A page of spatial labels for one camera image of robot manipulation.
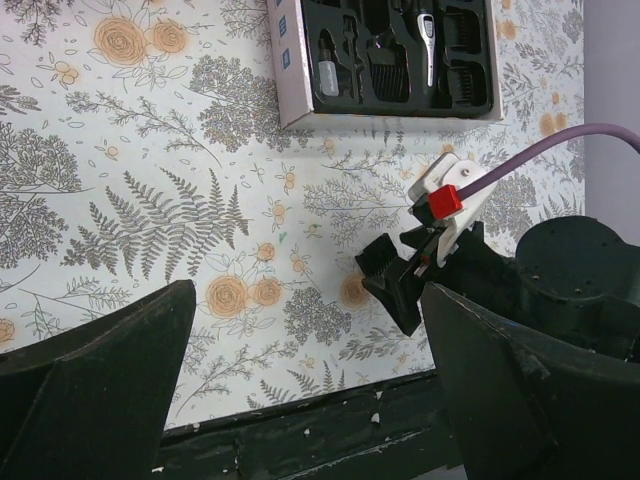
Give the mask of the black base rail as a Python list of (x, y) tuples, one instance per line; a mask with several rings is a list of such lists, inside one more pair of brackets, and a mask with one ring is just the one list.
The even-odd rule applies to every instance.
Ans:
[(462, 458), (434, 371), (167, 431), (154, 479), (454, 477)]

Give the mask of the comb guard in tray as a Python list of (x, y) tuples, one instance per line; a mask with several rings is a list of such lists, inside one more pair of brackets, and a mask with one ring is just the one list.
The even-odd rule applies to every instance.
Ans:
[(480, 51), (480, 21), (474, 11), (448, 7), (444, 13), (443, 27), (448, 48), (471, 54)]
[(471, 67), (451, 67), (447, 72), (449, 93), (454, 104), (479, 106), (486, 101), (483, 77), (477, 75)]

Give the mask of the white hair clipper box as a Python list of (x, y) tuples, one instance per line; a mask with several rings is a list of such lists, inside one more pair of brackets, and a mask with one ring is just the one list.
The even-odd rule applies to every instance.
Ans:
[(286, 130), (466, 131), (504, 117), (489, 1), (267, 9)]

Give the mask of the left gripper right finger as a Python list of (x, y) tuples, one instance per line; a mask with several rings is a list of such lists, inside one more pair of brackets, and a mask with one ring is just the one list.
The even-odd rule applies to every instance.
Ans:
[(424, 323), (470, 479), (636, 479), (639, 366), (434, 283)]

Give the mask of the black cleaning brush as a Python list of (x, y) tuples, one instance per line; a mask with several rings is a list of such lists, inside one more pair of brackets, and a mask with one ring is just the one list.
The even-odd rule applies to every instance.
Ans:
[(356, 19), (352, 16), (343, 17), (343, 34), (346, 43), (346, 52), (351, 61), (351, 87), (352, 96), (357, 105), (361, 103), (361, 87), (359, 78), (359, 65), (357, 56), (357, 32)]

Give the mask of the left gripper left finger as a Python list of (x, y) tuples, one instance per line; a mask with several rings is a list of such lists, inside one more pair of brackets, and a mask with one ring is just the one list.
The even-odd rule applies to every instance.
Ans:
[(175, 281), (2, 354), (2, 478), (150, 478), (195, 310)]

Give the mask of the floral table mat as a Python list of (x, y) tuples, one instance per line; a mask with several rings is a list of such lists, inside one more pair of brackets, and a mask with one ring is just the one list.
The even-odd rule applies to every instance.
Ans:
[(493, 167), (584, 117), (582, 3), (493, 9), (504, 119), (413, 135), (282, 130), (263, 1), (3, 2), (2, 350), (190, 279), (169, 427), (431, 369), (355, 255), (441, 154)]

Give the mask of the small oil bottle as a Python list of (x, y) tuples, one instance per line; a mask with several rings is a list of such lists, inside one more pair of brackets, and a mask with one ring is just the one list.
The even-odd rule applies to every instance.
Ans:
[(335, 62), (331, 56), (331, 50), (324, 39), (320, 39), (318, 55), (318, 70), (320, 90), (327, 97), (340, 95), (339, 82)]

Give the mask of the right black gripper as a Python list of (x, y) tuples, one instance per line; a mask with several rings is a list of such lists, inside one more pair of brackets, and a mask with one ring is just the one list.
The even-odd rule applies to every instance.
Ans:
[(412, 335), (423, 320), (418, 301), (438, 283), (514, 322), (622, 361), (639, 360), (639, 248), (587, 216), (543, 221), (519, 240), (512, 257), (494, 251), (475, 222), (445, 265), (436, 262), (443, 228), (402, 234), (414, 254), (399, 255), (363, 287)]

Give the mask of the black comb guard large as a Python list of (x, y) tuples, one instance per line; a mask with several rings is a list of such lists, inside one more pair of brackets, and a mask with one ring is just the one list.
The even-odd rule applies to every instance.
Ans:
[(367, 48), (372, 88), (380, 101), (404, 103), (408, 100), (409, 86), (406, 55), (402, 46), (374, 45)]

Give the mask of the black silver hair clipper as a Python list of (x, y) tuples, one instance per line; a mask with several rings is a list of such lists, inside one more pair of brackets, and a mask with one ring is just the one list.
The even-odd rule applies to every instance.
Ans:
[(436, 14), (433, 1), (400, 0), (398, 10), (406, 29), (418, 44), (422, 54), (424, 87), (435, 87)]

